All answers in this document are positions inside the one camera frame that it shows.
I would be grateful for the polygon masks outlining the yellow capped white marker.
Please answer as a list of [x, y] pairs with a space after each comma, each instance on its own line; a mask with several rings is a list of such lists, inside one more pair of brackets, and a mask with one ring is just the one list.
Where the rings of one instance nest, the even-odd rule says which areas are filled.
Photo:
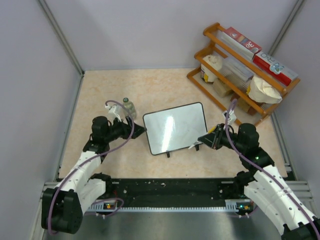
[[[215, 128], [216, 128], [216, 126], [212, 127], [206, 134], [212, 133], [212, 132], [215, 130]], [[190, 145], [190, 146], [188, 147], [188, 149], [190, 150], [190, 149], [192, 149], [193, 147], [196, 147], [196, 146], [198, 146], [198, 145], [200, 145], [200, 144], [202, 144], [202, 142], [199, 141], [199, 140], [197, 140], [197, 141], [194, 142], [192, 145]]]

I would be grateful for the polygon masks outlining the white whiteboard black frame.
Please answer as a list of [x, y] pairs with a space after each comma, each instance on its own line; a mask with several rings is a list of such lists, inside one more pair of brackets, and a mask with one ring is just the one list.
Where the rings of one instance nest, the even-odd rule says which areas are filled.
[[153, 156], [186, 149], [208, 133], [201, 102], [149, 112], [142, 117], [149, 151]]

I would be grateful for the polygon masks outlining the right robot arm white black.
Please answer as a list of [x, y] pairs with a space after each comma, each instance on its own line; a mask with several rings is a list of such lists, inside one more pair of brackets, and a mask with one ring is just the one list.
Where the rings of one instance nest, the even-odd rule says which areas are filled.
[[246, 168], [233, 179], [233, 192], [239, 198], [251, 199], [268, 217], [283, 240], [318, 240], [320, 219], [291, 190], [272, 158], [260, 147], [259, 134], [250, 123], [230, 131], [225, 124], [197, 139], [218, 150], [234, 150]]

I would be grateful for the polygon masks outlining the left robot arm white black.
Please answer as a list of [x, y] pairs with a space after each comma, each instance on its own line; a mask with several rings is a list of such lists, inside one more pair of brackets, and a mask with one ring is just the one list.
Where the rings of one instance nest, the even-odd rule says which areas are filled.
[[41, 227], [51, 234], [75, 234], [88, 208], [97, 199], [106, 199], [113, 194], [111, 177], [94, 172], [112, 151], [110, 143], [119, 138], [136, 139], [145, 131], [128, 116], [125, 121], [95, 117], [89, 139], [76, 164], [55, 187], [47, 188], [42, 194]]

